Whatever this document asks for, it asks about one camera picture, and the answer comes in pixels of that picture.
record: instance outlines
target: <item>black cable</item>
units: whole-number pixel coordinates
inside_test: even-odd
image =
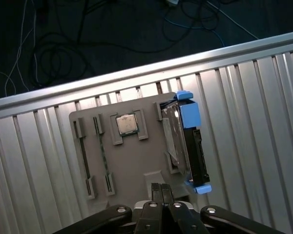
[[[45,41],[50,36],[57,36],[58,39],[64,40],[65,42]],[[47,76],[47,79],[45,81],[36,81],[36,79],[33,78],[35,74],[35,66],[33,63],[34,54],[39,54],[38,65],[41,68],[42,72]],[[68,59],[68,64],[66,64],[65,66],[65,68],[67,68],[67,71],[65,73],[63,72],[63,61],[61,54]],[[72,54],[77,55],[84,64],[84,67],[80,74],[75,76],[70,75],[73,67]],[[42,63],[42,61],[44,61],[45,59],[49,61],[49,69],[47,69]],[[55,65],[55,59],[58,59],[58,66]],[[79,50],[75,42],[67,40],[67,38],[60,33],[48,33],[39,39],[32,52],[32,59],[30,60],[29,65],[29,77],[31,78],[31,83],[35,87],[47,87],[51,83],[59,79],[78,80],[84,76],[87,70],[89,70],[92,75],[95,75],[93,67],[87,61],[83,53]]]
[[[195,16],[192,16],[190,15],[186,9],[185,9],[185,3],[192,3],[192,4],[197,4],[197,5],[201,5],[202,6],[202,9],[201,11],[199,12],[199,14],[195,15]],[[204,29],[206,30],[215,30],[218,26],[218,23],[219,23],[219,16],[218,16],[218,13],[219,13],[219,8],[220,8],[220,4],[218,6],[218,10],[210,7],[206,1],[197,1],[197,0],[184,0],[181,2],[180,4],[180,8],[181,8],[181,11],[183,12],[183,14],[190,18],[190,19],[195,19]],[[202,12],[203,12],[203,9],[205,9],[206,11],[208,12],[211,12],[211,16],[208,16],[208,17],[202,17]],[[208,22],[213,22],[214,21],[214,26],[212,28],[208,28],[204,23],[208,23]]]
[[[58,12],[56,11],[57,15],[57,20],[60,26],[60,33],[48,33],[44,36],[42,36],[39,40],[38,43],[36,44],[33,52],[32,52],[32,59],[30,60],[30,66],[29,66],[29,77],[31,79],[32,84],[35,87],[42,88],[42,87],[47,87],[50,84],[52,84],[54,81],[59,80],[59,79],[65,79],[65,80],[78,80],[82,78],[87,70],[90,70],[93,75],[95,75],[95,71],[91,64],[87,61],[86,57],[83,55],[83,53],[80,51],[82,48],[91,48],[91,47],[96,47],[96,46],[115,46],[118,48],[126,49],[135,53],[141,53],[141,54],[154,54],[154,53],[160,53],[163,51],[166,51],[173,46],[175,46],[177,43],[182,41],[185,37],[189,35],[189,33],[192,31],[192,28],[195,26],[197,22],[208,22],[209,20],[217,20],[217,12],[211,11],[214,15],[210,17],[205,17],[202,18],[200,17],[202,9],[208,9],[206,7],[206,1],[207,0],[201,0],[200,3],[197,7],[196,10],[196,15],[198,17],[193,17],[191,18],[191,24],[189,28],[186,29],[186,31],[178,38],[178,39],[170,39],[166,35],[166,39],[168,41],[171,41],[172,43],[159,50],[152,50],[152,51],[144,51],[144,50],[137,50],[128,46],[124,45],[119,45],[116,43],[112,42],[105,42],[105,41],[98,41],[98,42],[75,42],[72,39],[70,39],[64,32],[63,29],[60,25],[60,19]],[[49,40],[50,37],[56,37],[57,40]],[[35,74],[35,66],[34,66],[34,54],[39,55],[39,66],[42,72],[47,76],[47,79],[44,81],[36,81],[34,79],[34,74]],[[76,54],[83,62],[84,67],[80,74],[77,74],[75,76],[71,75],[72,72],[72,66],[73,66],[73,59],[72,59],[72,54]],[[63,56],[65,56],[66,61],[68,61],[68,64],[66,64],[67,69],[64,71],[63,70]],[[46,67],[42,61],[44,59],[49,60],[49,67]]]
[[[240,0],[230,0],[230,1],[219,0],[219,2],[224,5],[228,5],[237,1],[240,1]]]

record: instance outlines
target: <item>white cable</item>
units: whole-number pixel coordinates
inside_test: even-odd
[[[0,72],[0,74],[2,74],[2,75],[4,75],[5,77],[7,77],[5,83],[7,83],[8,81],[11,81],[11,83],[12,83],[12,85],[13,85],[13,87],[14,87],[14,95],[15,95],[15,94],[16,94],[16,87],[15,87],[15,84],[14,84],[13,80],[12,80],[12,79],[11,79],[6,73],[4,73],[4,72]]]
[[[36,46],[36,19],[37,19],[37,12],[35,10],[35,16],[34,16],[34,49],[35,49],[35,46]],[[36,81],[37,83],[39,83],[38,81],[38,64],[37,64],[37,57],[36,57],[36,53],[34,53],[34,58],[35,58],[35,65],[36,65]]]
[[[30,34],[32,31],[33,31],[33,29],[31,29],[31,30],[27,33],[27,35],[25,36],[25,38],[24,38],[24,40],[23,40],[21,46],[24,44],[24,42],[26,41],[26,39],[28,38],[29,34]],[[6,82],[5,82],[5,86],[4,86],[5,96],[7,96],[6,86],[7,86],[7,84],[8,84],[8,81],[10,81],[10,82],[12,83],[12,85],[13,85],[13,87],[14,87],[14,95],[16,94],[16,87],[15,87],[15,84],[14,84],[13,80],[11,79],[11,75],[12,75],[14,69],[15,69],[15,66],[16,66],[16,64],[17,64],[17,61],[18,61],[18,59],[15,61],[15,63],[14,63],[14,65],[13,65],[13,67],[12,67],[11,72],[10,72],[9,75],[6,75],[5,73],[0,72],[0,74],[6,75],[6,77],[7,77],[7,80],[6,80]]]
[[[231,18],[230,16],[228,16],[225,12],[223,12],[222,10],[220,10],[217,6],[215,6],[214,4],[210,3],[209,1],[207,1],[207,3],[209,5],[211,5],[212,7],[214,7],[215,9],[217,9],[219,12],[221,12],[228,19],[230,19],[239,28],[242,28],[244,31],[246,31],[248,34],[250,34],[252,37],[254,37],[255,39],[259,40],[259,38],[257,36],[255,36],[253,33],[251,33],[250,31],[248,31],[245,27],[243,27],[242,25],[240,25],[239,23],[237,23],[233,18]]]
[[[24,83],[24,80],[23,80],[23,77],[21,76],[21,72],[20,72],[20,68],[19,68],[19,59],[21,57],[21,45],[22,45],[22,41],[23,41],[23,28],[24,28],[24,21],[25,21],[26,5],[27,5],[27,0],[25,0],[24,11],[23,11],[23,19],[22,19],[22,22],[21,22],[21,39],[20,39],[20,46],[19,46],[18,55],[17,55],[17,59],[16,59],[16,67],[18,69],[18,72],[19,72],[19,75],[20,75],[20,78],[21,78],[21,82],[23,83],[23,85],[27,89],[27,91],[29,91],[28,87]]]

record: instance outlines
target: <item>tangled wires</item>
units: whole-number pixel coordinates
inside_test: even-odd
[[[32,58],[35,54],[39,55],[38,66],[47,77],[45,80],[33,78],[35,66],[34,60],[31,59],[29,66],[31,83],[36,88],[47,87],[56,80],[79,80],[87,70],[95,75],[94,69],[77,45],[62,34],[48,33],[41,37],[32,52]]]

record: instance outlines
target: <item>processor chip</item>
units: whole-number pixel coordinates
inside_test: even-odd
[[[127,114],[116,118],[120,135],[136,133],[138,125],[135,114]]]

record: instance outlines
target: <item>blue plastic bracket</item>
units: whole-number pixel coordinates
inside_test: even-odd
[[[184,90],[178,91],[175,96],[175,99],[177,99],[178,101],[190,98],[193,98],[193,93]]]
[[[196,102],[180,106],[180,114],[184,128],[201,126],[199,106]]]
[[[196,187],[195,188],[195,191],[198,194],[206,194],[206,193],[209,193],[209,192],[211,192],[211,185],[210,184],[205,184],[205,185],[202,185],[200,187]]]

